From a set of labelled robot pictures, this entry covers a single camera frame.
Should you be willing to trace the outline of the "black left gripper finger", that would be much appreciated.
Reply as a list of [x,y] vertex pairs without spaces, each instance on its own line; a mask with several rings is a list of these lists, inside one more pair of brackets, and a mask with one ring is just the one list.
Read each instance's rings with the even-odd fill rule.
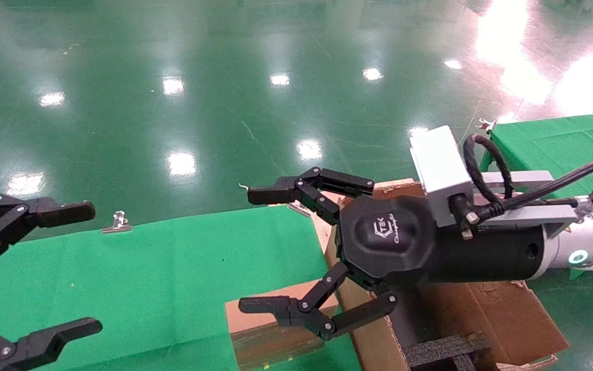
[[100,321],[85,317],[32,332],[16,342],[0,335],[0,370],[31,370],[54,363],[68,342],[102,330]]
[[94,219],[88,200],[59,204],[51,197],[22,200],[0,195],[0,256],[36,228],[53,228]]

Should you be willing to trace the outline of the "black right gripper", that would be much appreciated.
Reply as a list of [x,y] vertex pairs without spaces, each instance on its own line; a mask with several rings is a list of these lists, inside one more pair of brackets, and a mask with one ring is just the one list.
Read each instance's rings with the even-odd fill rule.
[[[334,265],[302,299],[243,297],[239,310],[271,314],[280,327],[303,327],[328,341],[389,315],[397,305],[397,296],[386,292],[328,317],[320,308],[348,276],[364,289],[380,290],[527,280],[541,266],[545,239],[540,226],[489,229],[466,240],[456,227],[437,227],[425,198],[376,199],[370,196],[374,186],[371,179],[312,167],[298,176],[280,177],[268,187],[249,187],[252,205],[298,201],[329,225],[338,224],[337,253],[343,263]],[[357,198],[340,211],[322,192]]]

